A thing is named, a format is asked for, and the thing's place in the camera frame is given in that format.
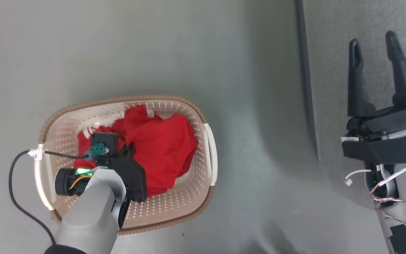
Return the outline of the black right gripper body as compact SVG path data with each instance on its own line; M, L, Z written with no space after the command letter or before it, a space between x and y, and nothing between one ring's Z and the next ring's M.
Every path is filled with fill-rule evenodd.
M341 137L347 158L375 164L406 163L406 107L392 106L372 117L353 117Z

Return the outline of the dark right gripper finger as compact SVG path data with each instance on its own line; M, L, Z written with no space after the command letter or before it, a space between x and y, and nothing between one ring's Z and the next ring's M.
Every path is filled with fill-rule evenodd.
M369 101L363 74L364 59L359 41L349 43L347 114L350 117L373 117L376 107Z
M406 56L396 33L392 30L386 32L386 47L388 59L393 66L395 88L393 104L399 107L406 107Z

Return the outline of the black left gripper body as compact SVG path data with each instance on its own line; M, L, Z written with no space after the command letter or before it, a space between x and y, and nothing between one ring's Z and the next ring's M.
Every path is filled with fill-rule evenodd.
M141 203L148 197L146 173L144 168L134 160L133 147L133 143L128 146L123 145L114 154L94 158L94 162L97 166L113 169L121 177L129 199Z

